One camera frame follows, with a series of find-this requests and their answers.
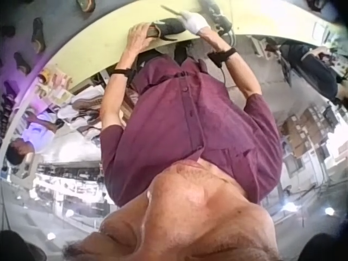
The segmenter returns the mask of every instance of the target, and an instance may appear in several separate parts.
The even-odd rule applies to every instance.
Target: dark hair
[[[6,159],[13,166],[20,165],[24,160],[25,155],[21,155],[18,153],[18,150],[11,145],[8,146],[6,151]]]

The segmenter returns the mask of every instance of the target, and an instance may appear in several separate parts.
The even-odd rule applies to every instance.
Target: black strap
[[[127,80],[127,86],[131,83],[131,81],[133,80],[134,76],[135,76],[136,71],[132,70],[130,68],[127,69],[114,69],[111,72],[111,75],[113,74],[123,74],[124,76],[126,76],[128,78]]]
[[[226,62],[228,58],[236,52],[237,50],[232,47],[230,50],[226,52],[208,53],[208,57],[218,68],[222,68],[222,63]]]

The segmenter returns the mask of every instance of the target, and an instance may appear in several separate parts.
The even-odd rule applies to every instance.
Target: ceiling light
[[[29,196],[30,196],[30,198],[37,198],[38,197],[38,193],[36,193],[35,188],[29,190]]]
[[[299,207],[296,206],[293,202],[289,202],[284,205],[283,210],[289,211],[289,212],[296,212],[298,211]]]
[[[74,214],[75,214],[74,210],[68,209],[68,210],[66,211],[66,213],[65,213],[65,216],[66,216],[67,218],[70,218],[70,217],[74,216]]]
[[[47,234],[47,239],[48,239],[48,240],[53,240],[53,239],[55,239],[55,234],[52,233],[52,232],[48,233],[48,234]]]
[[[325,214],[329,216],[333,216],[335,214],[335,210],[333,208],[326,208]]]

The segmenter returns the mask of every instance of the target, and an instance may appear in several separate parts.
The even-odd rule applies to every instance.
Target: shoe sole
[[[28,75],[31,72],[32,68],[24,60],[23,56],[20,53],[16,52],[16,53],[14,53],[14,58],[16,61],[17,69],[19,71],[23,72],[25,75]]]
[[[77,0],[77,3],[84,13],[91,13],[96,8],[95,0]]]
[[[98,95],[91,99],[79,99],[74,101],[72,104],[72,108],[74,110],[81,110],[81,109],[99,109],[100,105],[102,104],[103,95]]]
[[[44,24],[41,18],[35,18],[33,22],[32,44],[36,53],[41,53],[46,49],[43,27]]]

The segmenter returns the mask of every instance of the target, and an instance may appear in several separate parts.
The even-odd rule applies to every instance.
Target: gloved hand
[[[198,13],[182,11],[181,15],[182,17],[180,17],[180,20],[184,24],[184,27],[195,35],[198,35],[200,30],[205,27],[210,28],[207,20]]]

